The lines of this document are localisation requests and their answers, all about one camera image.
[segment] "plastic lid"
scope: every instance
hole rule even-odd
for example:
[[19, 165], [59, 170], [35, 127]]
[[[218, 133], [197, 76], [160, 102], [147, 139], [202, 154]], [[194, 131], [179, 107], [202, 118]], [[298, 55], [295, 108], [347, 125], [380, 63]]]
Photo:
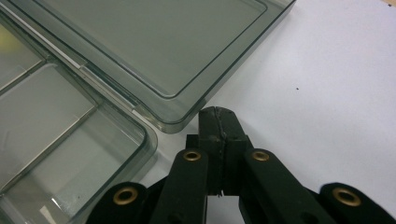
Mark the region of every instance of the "plastic lid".
[[292, 0], [14, 0], [161, 130], [187, 124]]

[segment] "screw hole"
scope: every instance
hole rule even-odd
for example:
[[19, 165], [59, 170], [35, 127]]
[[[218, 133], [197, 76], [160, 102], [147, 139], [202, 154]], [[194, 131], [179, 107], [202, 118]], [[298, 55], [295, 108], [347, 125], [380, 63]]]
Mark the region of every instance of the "screw hole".
[[270, 159], [270, 156], [262, 151], [253, 152], [252, 157], [256, 161], [268, 161]]
[[184, 153], [183, 157], [186, 161], [198, 161], [201, 159], [201, 154], [196, 151], [188, 151]]
[[137, 198], [137, 190], [132, 187], [125, 187], [119, 189], [116, 194], [114, 194], [113, 202], [117, 205], [125, 205], [132, 203]]
[[349, 189], [336, 188], [332, 190], [332, 196], [338, 202], [349, 205], [349, 206], [359, 206], [361, 205], [361, 199], [354, 192]]

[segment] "clear plastic container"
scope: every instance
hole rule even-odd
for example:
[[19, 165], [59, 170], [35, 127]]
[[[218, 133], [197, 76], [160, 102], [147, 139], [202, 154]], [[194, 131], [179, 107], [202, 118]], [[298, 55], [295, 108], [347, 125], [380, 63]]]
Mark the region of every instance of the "clear plastic container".
[[293, 0], [11, 0], [166, 133], [180, 131]]
[[[30, 47], [19, 48], [35, 58]], [[61, 63], [35, 59], [0, 94], [0, 222], [80, 222], [104, 190], [134, 177], [157, 139]]]

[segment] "gray translucent tray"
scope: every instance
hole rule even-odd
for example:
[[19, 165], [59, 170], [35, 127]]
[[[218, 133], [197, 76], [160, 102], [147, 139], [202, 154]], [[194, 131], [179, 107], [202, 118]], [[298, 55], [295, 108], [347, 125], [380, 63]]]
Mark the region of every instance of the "gray translucent tray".
[[83, 221], [104, 190], [151, 157], [155, 133], [56, 60], [35, 66], [44, 59], [31, 46], [0, 32], [24, 54], [0, 74], [25, 67], [0, 94], [0, 222]]
[[[76, 68], [96, 71], [92, 79], [99, 77], [105, 86], [167, 133], [181, 130], [192, 119], [294, 3], [1, 2], [31, 26], [31, 31], [45, 27], [49, 33], [40, 31], [37, 38], [56, 46], [58, 53], [58, 49], [62, 50], [68, 55], [64, 59], [73, 61]], [[15, 6], [21, 11], [15, 12]], [[29, 22], [30, 18], [37, 23]], [[70, 51], [78, 52], [84, 62], [70, 57]]]

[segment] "white background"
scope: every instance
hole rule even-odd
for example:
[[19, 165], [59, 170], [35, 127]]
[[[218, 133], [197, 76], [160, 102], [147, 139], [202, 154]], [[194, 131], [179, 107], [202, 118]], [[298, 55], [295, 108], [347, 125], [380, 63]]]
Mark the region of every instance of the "white background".
[[[307, 188], [342, 182], [396, 217], [396, 7], [299, 0], [206, 106], [231, 109], [255, 147]], [[142, 183], [167, 175], [195, 118], [159, 137]], [[237, 198], [209, 197], [207, 223], [243, 223]]]

